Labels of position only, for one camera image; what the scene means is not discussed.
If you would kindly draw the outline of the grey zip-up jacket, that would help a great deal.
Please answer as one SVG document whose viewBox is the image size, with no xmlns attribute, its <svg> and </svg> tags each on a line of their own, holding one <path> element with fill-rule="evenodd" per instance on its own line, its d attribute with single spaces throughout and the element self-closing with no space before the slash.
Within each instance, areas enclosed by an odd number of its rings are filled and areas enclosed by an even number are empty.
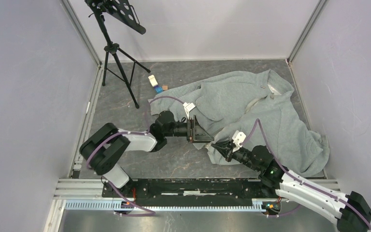
<svg viewBox="0 0 371 232">
<path fill-rule="evenodd" d="M 273 70 L 234 71 L 172 88 L 156 95 L 151 114 L 171 111 L 179 120 L 183 103 L 193 103 L 195 116 L 216 142 L 234 132 L 246 134 L 244 148 L 269 144 L 278 160 L 304 177 L 323 170 L 329 159 L 328 140 L 300 119 L 292 85 Z"/>
</svg>

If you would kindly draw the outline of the white and blue small box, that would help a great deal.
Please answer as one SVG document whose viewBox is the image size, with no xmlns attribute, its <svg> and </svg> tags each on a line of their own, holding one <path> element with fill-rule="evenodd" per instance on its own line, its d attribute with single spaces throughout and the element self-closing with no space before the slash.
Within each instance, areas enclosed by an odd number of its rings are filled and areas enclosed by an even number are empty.
<svg viewBox="0 0 371 232">
<path fill-rule="evenodd" d="M 157 94 L 163 92 L 163 88 L 158 84 L 154 75 L 148 76 L 148 79 L 151 86 L 153 87 Z"/>
</svg>

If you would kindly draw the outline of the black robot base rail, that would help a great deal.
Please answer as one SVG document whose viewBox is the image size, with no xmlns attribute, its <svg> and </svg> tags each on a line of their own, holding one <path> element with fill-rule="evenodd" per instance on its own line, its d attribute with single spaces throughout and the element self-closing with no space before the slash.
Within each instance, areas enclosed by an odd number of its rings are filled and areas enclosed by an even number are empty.
<svg viewBox="0 0 371 232">
<path fill-rule="evenodd" d="M 143 207 L 250 206 L 253 199 L 278 199 L 255 178 L 139 178 L 128 181 L 120 192 Z"/>
</svg>

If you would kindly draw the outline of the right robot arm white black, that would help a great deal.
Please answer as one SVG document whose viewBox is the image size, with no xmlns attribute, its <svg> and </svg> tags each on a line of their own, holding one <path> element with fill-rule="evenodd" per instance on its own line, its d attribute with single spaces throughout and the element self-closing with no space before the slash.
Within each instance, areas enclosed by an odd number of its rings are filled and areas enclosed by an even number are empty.
<svg viewBox="0 0 371 232">
<path fill-rule="evenodd" d="M 269 149 L 257 145 L 252 150 L 231 141 L 211 145 L 226 161 L 237 161 L 259 173 L 260 192 L 277 195 L 313 210 L 336 225 L 340 232 L 371 230 L 371 208 L 364 197 L 352 191 L 345 194 L 316 184 L 281 165 Z"/>
</svg>

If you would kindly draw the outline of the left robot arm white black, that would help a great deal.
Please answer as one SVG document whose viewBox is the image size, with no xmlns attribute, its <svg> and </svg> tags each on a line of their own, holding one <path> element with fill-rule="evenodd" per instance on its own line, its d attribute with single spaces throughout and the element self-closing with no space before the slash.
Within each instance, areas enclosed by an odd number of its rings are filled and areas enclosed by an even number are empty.
<svg viewBox="0 0 371 232">
<path fill-rule="evenodd" d="M 127 131 L 106 123 L 79 148 L 89 169 L 114 185 L 121 197 L 132 192 L 129 175 L 118 164 L 127 151 L 156 152 L 167 144 L 167 137 L 184 137 L 191 143 L 207 144 L 214 140 L 196 116 L 176 121 L 171 111 L 162 111 L 144 132 Z"/>
</svg>

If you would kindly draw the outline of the black music stand tripod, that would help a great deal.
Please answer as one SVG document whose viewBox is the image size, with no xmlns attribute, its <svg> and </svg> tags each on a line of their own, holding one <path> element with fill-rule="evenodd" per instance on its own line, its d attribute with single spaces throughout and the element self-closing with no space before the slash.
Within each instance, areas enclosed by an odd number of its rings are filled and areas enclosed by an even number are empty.
<svg viewBox="0 0 371 232">
<path fill-rule="evenodd" d="M 128 26 L 129 28 L 133 29 L 134 31 L 138 32 L 139 34 L 143 35 L 146 33 L 146 28 L 144 28 L 137 17 L 134 7 L 129 3 L 127 0 L 85 0 L 86 5 L 91 9 L 92 15 L 94 15 L 99 28 L 107 42 L 107 45 L 104 47 L 104 51 L 106 52 L 105 55 L 105 64 L 104 64 L 104 73 L 102 78 L 102 86 L 106 86 L 106 74 L 110 72 L 112 75 L 123 81 L 132 97 L 135 107 L 138 109 L 140 108 L 134 93 L 131 88 L 132 79 L 135 71 L 135 67 L 139 66 L 144 69 L 147 73 L 151 71 L 142 65 L 138 60 L 133 58 L 129 55 L 126 51 L 124 51 L 119 44 L 112 42 L 107 28 L 105 26 L 105 17 L 104 13 L 107 13 L 114 17 L 115 19 L 122 22 L 124 25 Z M 130 78 L 127 77 L 122 63 L 118 57 L 118 52 L 122 53 L 124 56 L 128 57 L 132 62 L 132 71 Z M 116 74 L 115 72 L 111 71 L 108 68 L 108 60 L 109 55 L 112 55 L 114 61 L 116 62 L 120 75 Z"/>
</svg>

